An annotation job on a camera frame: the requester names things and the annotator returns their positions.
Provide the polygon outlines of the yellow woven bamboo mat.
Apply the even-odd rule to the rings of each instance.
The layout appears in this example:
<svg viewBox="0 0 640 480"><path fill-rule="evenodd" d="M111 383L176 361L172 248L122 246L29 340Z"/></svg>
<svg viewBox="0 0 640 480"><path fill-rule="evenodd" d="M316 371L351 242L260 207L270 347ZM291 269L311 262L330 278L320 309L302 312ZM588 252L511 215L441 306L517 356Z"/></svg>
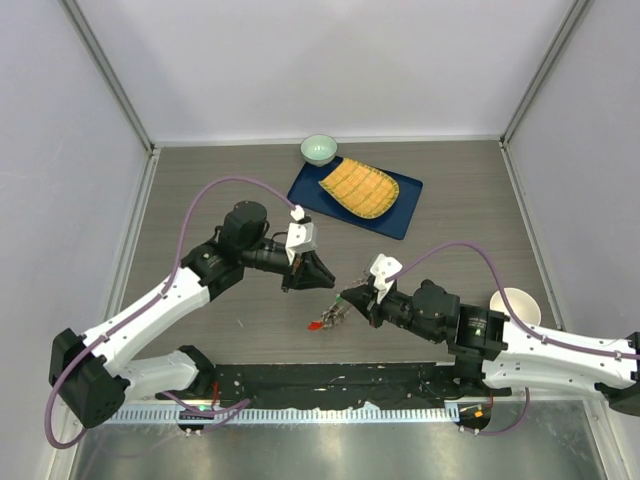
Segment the yellow woven bamboo mat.
<svg viewBox="0 0 640 480"><path fill-rule="evenodd" d="M343 158L319 185L349 213L366 220L384 215L400 194L389 174L352 158Z"/></svg>

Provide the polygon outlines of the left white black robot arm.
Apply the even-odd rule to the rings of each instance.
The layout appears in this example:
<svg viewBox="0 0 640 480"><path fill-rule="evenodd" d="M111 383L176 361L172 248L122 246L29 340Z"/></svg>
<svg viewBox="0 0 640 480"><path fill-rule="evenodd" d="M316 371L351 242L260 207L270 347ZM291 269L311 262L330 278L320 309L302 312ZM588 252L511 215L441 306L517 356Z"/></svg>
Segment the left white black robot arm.
<svg viewBox="0 0 640 480"><path fill-rule="evenodd" d="M335 277L316 254L317 231L301 207L291 213L284 241L268 237L266 208L242 201L213 236L178 261L158 286L82 334L71 329L52 342L49 382L81 425L91 429L127 401L168 390L205 397L213 366L192 346L137 360L152 340L238 284L248 269L276 274L283 291L331 289Z"/></svg>

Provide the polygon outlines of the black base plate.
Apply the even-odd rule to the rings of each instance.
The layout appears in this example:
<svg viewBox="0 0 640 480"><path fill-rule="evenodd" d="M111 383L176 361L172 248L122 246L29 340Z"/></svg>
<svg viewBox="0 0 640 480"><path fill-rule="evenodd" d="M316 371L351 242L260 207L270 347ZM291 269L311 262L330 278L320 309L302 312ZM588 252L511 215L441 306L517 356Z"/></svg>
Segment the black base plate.
<svg viewBox="0 0 640 480"><path fill-rule="evenodd" d="M471 397L509 397L490 388L477 367L457 363L217 364L181 400L229 407L243 399L254 409L345 410L369 402L383 410L440 408Z"/></svg>

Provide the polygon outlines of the dark blue tray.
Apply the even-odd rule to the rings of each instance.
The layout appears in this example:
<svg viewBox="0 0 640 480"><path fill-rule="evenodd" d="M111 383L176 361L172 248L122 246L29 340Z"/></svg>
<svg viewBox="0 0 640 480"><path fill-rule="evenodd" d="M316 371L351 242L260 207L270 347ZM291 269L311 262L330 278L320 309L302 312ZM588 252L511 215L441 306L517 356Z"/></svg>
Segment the dark blue tray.
<svg viewBox="0 0 640 480"><path fill-rule="evenodd" d="M423 182L397 172L384 170L399 185L399 196L383 215L376 219L363 219L348 212L319 184L343 161L336 156L329 164L315 167L305 164L287 193L287 198L304 209L324 214L365 230L395 240L403 240L420 199Z"/></svg>

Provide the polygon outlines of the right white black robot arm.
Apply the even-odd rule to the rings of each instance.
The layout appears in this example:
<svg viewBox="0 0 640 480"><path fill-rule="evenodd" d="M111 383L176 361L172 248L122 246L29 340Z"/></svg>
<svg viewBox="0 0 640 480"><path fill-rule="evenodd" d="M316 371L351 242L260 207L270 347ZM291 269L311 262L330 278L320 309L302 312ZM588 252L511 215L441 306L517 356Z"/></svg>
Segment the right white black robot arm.
<svg viewBox="0 0 640 480"><path fill-rule="evenodd" d="M341 298L369 324L388 322L455 358L451 380L465 395L534 388L603 398L622 414L639 413L639 337L602 339L541 326L521 326L508 315L467 305L429 280L411 295L371 282Z"/></svg>

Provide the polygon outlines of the light green ceramic bowl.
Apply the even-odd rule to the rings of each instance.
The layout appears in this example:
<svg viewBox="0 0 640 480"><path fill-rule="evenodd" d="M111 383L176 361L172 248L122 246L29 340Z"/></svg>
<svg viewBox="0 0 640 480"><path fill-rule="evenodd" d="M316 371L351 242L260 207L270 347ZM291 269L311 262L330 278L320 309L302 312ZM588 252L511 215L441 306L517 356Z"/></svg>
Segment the light green ceramic bowl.
<svg viewBox="0 0 640 480"><path fill-rule="evenodd" d="M329 164L336 156L338 143L328 135L315 134L305 138L300 145L304 160L316 167Z"/></svg>

